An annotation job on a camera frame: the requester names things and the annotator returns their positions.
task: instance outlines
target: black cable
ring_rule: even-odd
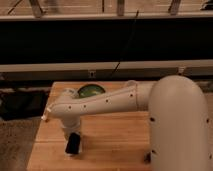
[[[121,62],[123,61],[125,54],[128,52],[130,45],[132,44],[132,40],[135,36],[135,28],[136,28],[136,23],[137,23],[137,19],[138,19],[138,15],[139,15],[139,10],[137,10],[136,15],[134,17],[134,22],[132,24],[132,29],[131,29],[131,33],[129,36],[129,39],[126,43],[126,45],[124,46],[123,50],[121,51],[121,57],[118,61],[118,64],[116,65],[116,67],[114,68],[114,70],[110,73],[109,78],[111,78],[116,71],[118,70],[119,65],[121,64]]]

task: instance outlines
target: gray surface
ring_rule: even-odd
[[[205,93],[209,107],[210,143],[213,152],[213,93]],[[0,171],[24,171],[32,151],[40,117],[0,121]]]

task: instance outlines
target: wooden tabletop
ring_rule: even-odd
[[[64,88],[79,89],[89,82],[54,83],[49,104]],[[113,91],[123,82],[93,82]],[[65,151],[66,140],[60,120],[42,121],[28,163],[29,171],[150,171],[144,162],[149,152],[147,112],[128,112],[82,117],[82,153],[70,157]]]

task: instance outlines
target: black object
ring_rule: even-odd
[[[151,163],[151,153],[148,153],[144,157],[144,162],[145,163]]]
[[[79,154],[81,137],[77,133],[70,134],[65,152],[68,154]]]
[[[138,18],[123,55],[132,19],[1,21],[0,64],[213,59],[213,17]]]
[[[213,0],[204,3],[201,10],[213,10]]]
[[[3,93],[0,117],[4,120],[41,116],[47,96],[43,91]]]

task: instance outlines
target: black screw hole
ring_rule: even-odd
[[[150,121],[151,122],[155,122],[155,118],[150,118]]]
[[[157,155],[157,152],[155,150],[152,150],[152,154]]]

